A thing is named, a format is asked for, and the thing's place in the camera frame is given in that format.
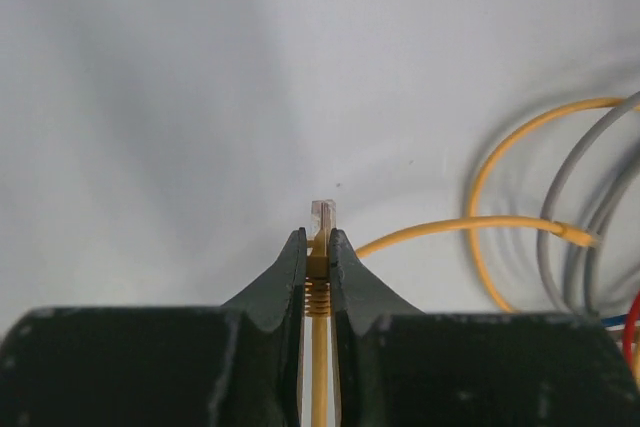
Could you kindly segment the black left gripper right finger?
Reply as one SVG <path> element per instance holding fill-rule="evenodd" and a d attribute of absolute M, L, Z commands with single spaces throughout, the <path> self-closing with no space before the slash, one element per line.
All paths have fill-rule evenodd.
<path fill-rule="evenodd" d="M 639 391 L 597 322 L 550 312 L 427 314 L 329 241 L 341 426 L 635 426 Z"/>

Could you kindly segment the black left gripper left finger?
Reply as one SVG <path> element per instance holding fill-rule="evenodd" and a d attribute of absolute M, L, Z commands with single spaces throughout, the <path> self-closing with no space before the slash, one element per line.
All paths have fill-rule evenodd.
<path fill-rule="evenodd" d="M 1 342 L 5 426 L 297 426 L 307 238 L 219 306 L 47 306 Z"/>

